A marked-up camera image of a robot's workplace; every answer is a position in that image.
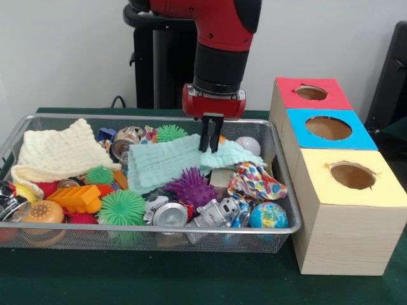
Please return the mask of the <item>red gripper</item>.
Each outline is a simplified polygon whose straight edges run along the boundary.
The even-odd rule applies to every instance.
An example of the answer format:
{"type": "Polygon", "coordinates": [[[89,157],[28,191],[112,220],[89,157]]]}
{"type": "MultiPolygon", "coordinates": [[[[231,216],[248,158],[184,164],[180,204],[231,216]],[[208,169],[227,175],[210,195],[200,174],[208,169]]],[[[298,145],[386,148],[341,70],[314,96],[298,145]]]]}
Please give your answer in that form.
{"type": "Polygon", "coordinates": [[[224,119],[240,119],[245,111],[245,91],[240,89],[233,95],[211,95],[198,91],[192,84],[185,84],[182,94],[183,113],[189,117],[201,118],[202,128],[200,134],[199,151],[206,151],[209,146],[212,153],[216,153],[221,136],[224,119]],[[215,123],[214,133],[209,136],[209,116],[222,116],[212,118],[215,123]]]}

